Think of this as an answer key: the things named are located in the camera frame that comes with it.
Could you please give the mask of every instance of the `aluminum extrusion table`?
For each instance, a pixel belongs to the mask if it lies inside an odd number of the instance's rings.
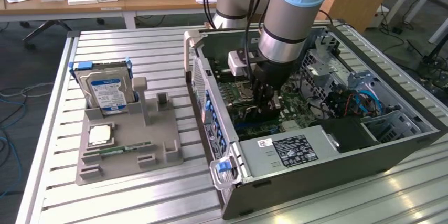
[[[172,27],[86,31],[68,38],[39,139],[18,223],[411,223],[448,220],[448,140],[444,137],[390,171],[230,221],[220,205],[200,143],[183,71],[183,34]],[[372,60],[448,124],[447,107],[348,27],[339,27]],[[86,100],[67,72],[70,61],[130,57],[147,95],[174,98],[186,162],[84,186],[75,184]],[[363,65],[350,51],[342,58]]]

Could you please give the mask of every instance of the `gray carpet floor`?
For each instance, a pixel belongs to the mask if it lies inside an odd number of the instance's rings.
[[[392,7],[396,0],[386,0],[387,7]],[[402,15],[407,11],[414,0],[407,0],[396,18],[390,26],[400,23]],[[138,27],[151,27],[159,24],[163,16],[155,16],[150,19],[140,18]],[[444,20],[448,18],[446,8],[428,2],[416,16],[412,25],[414,30],[404,29],[400,37],[418,40],[426,51],[431,51],[434,45],[427,42],[432,33],[438,30]],[[124,29],[124,20],[122,18],[106,18],[106,25],[99,25],[95,19],[68,20],[67,24],[74,30],[110,30]],[[184,26],[200,25],[206,21],[203,14],[171,15],[159,26]],[[18,22],[10,23],[10,27],[0,32],[0,89],[10,87],[27,87],[36,83],[51,82],[55,79],[60,56],[66,42],[66,30],[59,27],[51,27],[39,35],[32,43],[36,44],[36,50],[28,51],[22,44],[22,38],[36,28],[42,22],[31,22],[32,27],[26,29]],[[396,45],[399,39],[383,34],[379,29],[368,29],[364,32],[367,39],[380,48]],[[416,52],[407,51],[408,45],[404,44],[388,50],[388,54],[400,64],[411,66],[415,59],[419,59]],[[443,48],[442,56],[446,57],[448,45]],[[51,87],[36,89],[35,93],[46,92]],[[10,99],[22,102],[23,97]],[[0,223],[14,223],[22,200],[27,176],[35,155],[36,143],[40,135],[40,128],[46,117],[50,97],[30,98],[27,101],[27,114],[24,118],[6,129],[10,139],[14,141],[23,165],[23,179],[14,188],[14,193],[0,199]],[[3,119],[14,110],[16,105],[0,103],[0,119]],[[6,152],[0,152],[0,161],[6,157]],[[11,156],[8,162],[0,167],[0,192],[3,192],[18,179],[18,164]]]

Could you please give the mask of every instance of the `robotic arm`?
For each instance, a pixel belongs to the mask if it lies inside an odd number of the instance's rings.
[[[251,77],[258,105],[255,113],[259,115],[270,116],[280,110],[280,88],[291,76],[323,2],[324,0],[270,0],[256,52],[263,60],[258,61]]]

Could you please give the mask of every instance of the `blue cable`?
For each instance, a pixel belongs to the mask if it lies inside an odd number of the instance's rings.
[[[10,101],[6,101],[3,99],[0,99],[0,102],[4,102],[4,103],[10,103],[10,104],[16,104],[16,105],[20,105],[23,106],[23,110],[22,110],[22,115],[20,117],[12,122],[10,123],[7,126],[2,126],[0,129],[6,129],[7,127],[12,126],[15,123],[19,122],[20,119],[23,119],[23,117],[26,116],[26,104],[20,103],[20,102],[10,102]]]
[[[12,153],[15,154],[15,158],[16,158],[16,161],[18,161],[18,167],[19,167],[19,179],[16,181],[16,183],[14,183],[8,189],[4,191],[4,193],[0,195],[0,199],[7,195],[7,193],[19,185],[20,181],[22,181],[22,164],[20,164],[20,159],[19,159],[19,155],[18,155],[18,151],[16,151],[16,148],[14,146],[14,144],[4,138],[4,137],[0,137],[0,140],[6,142],[6,144],[10,144],[11,146],[11,149],[12,149]]]

